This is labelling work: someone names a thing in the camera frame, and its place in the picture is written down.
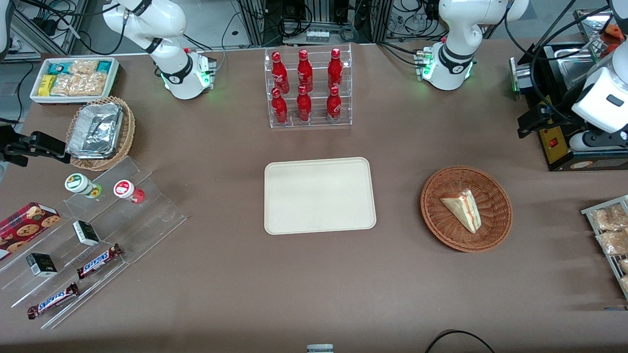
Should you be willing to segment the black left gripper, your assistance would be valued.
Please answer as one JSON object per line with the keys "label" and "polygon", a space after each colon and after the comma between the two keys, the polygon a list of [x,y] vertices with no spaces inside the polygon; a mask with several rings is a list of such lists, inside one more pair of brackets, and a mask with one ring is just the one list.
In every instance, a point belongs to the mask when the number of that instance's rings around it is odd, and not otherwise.
{"label": "black left gripper", "polygon": [[539,103],[532,108],[532,112],[526,112],[518,117],[518,137],[524,139],[536,131],[570,124],[568,117],[565,118],[551,107]]}

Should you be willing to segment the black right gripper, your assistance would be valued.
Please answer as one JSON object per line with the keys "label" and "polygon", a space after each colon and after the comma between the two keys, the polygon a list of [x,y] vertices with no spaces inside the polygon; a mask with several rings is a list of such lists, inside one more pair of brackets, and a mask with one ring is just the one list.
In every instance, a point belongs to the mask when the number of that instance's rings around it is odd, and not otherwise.
{"label": "black right gripper", "polygon": [[0,127],[1,161],[26,167],[28,156],[33,155],[31,150],[39,154],[47,154],[47,157],[64,164],[71,162],[72,156],[66,153],[66,145],[60,139],[38,130],[31,135],[22,135],[15,132],[10,125]]}

